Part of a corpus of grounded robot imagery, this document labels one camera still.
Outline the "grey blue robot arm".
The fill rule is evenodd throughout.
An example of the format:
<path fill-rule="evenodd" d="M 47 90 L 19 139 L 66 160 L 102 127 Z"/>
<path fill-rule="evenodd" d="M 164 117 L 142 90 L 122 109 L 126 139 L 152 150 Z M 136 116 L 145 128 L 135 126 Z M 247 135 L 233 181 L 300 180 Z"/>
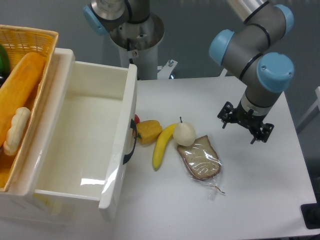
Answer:
<path fill-rule="evenodd" d="M 248 129 L 253 143 L 265 143 L 274 125 L 264 119 L 295 74 L 289 57 L 267 50 L 291 31 L 294 15 L 287 6 L 269 0 L 227 3 L 245 27 L 238 33 L 222 30 L 211 42 L 208 53 L 246 89 L 236 107 L 226 102 L 217 117 L 224 125 L 238 124 Z"/>

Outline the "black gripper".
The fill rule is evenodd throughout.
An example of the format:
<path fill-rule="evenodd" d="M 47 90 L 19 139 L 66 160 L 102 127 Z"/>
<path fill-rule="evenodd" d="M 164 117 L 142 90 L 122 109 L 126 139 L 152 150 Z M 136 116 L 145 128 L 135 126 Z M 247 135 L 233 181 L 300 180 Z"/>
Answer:
<path fill-rule="evenodd" d="M 256 141 L 262 141 L 266 143 L 274 129 L 274 125 L 271 123 L 263 123 L 267 115 L 255 115 L 254 110 L 250 109 L 246 111 L 242 104 L 239 103 L 237 107 L 234 107 L 229 101 L 227 101 L 220 110 L 217 117 L 223 123 L 224 129 L 227 124 L 237 123 L 242 127 L 250 130 L 253 138 L 251 144 Z"/>

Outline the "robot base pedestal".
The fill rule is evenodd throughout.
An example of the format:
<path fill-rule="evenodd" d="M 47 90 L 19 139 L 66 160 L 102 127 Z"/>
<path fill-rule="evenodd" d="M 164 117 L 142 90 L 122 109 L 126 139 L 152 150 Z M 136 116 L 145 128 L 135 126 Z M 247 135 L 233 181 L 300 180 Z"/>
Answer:
<path fill-rule="evenodd" d="M 138 80 L 173 79 L 177 61 L 158 64 L 158 47 L 165 27 L 151 12 L 150 1 L 92 0 L 83 8 L 83 14 L 97 35 L 110 37 L 123 68 L 137 67 Z"/>

